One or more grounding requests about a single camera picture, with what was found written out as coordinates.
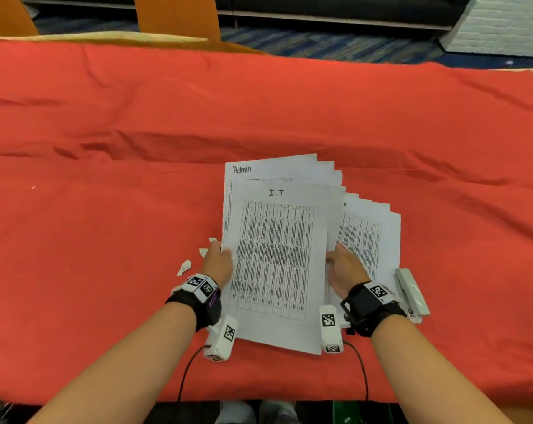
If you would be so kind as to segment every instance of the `person's left arm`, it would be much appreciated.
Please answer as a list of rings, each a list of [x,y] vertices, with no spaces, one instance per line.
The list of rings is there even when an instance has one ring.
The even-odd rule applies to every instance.
[[[222,289],[231,252],[210,244],[201,274]],[[83,371],[29,424],[140,424],[170,379],[196,330],[190,306],[170,302]]]

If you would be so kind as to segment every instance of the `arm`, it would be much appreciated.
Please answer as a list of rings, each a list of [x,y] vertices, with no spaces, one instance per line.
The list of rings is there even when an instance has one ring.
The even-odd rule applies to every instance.
[[[342,299],[369,281],[362,263],[341,244],[327,258],[333,263],[329,282]],[[410,424],[511,424],[407,318],[385,318],[371,341]]]
[[[214,242],[201,274],[220,288],[231,278],[231,252]],[[93,365],[83,371],[29,421],[30,424],[138,424],[158,395],[196,330],[190,306],[164,305]]]

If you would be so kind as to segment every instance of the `black sofa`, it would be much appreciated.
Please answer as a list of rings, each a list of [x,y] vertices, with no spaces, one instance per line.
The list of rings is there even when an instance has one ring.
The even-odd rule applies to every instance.
[[[133,0],[23,0],[134,8]],[[216,0],[220,14],[449,29],[469,0]]]

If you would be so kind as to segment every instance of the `white brick pillar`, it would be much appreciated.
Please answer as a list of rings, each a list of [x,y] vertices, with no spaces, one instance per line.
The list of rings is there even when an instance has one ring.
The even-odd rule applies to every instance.
[[[471,0],[440,42],[447,52],[533,56],[533,0]]]

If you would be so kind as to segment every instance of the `forearm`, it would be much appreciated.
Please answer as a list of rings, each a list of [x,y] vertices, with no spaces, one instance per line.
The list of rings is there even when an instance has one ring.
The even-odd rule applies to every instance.
[[[386,318],[371,339],[410,424],[511,424],[408,319]]]
[[[195,329],[192,308],[166,304],[83,371],[30,424],[142,423]]]

